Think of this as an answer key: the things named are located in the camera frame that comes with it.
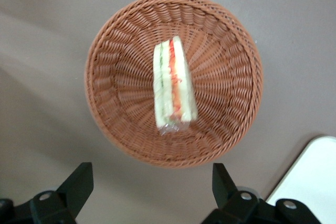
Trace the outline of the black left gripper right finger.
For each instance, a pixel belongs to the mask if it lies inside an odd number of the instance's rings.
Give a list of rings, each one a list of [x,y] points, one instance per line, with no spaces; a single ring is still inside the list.
[[[294,199],[274,206],[247,190],[239,190],[222,163],[213,164],[212,191],[217,203],[203,223],[320,223],[312,211]]]

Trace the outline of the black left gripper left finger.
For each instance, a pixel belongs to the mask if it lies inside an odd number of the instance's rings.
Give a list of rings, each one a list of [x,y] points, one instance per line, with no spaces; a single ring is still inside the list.
[[[76,223],[94,188],[91,162],[81,163],[56,189],[36,194],[15,206],[1,199],[1,223]]]

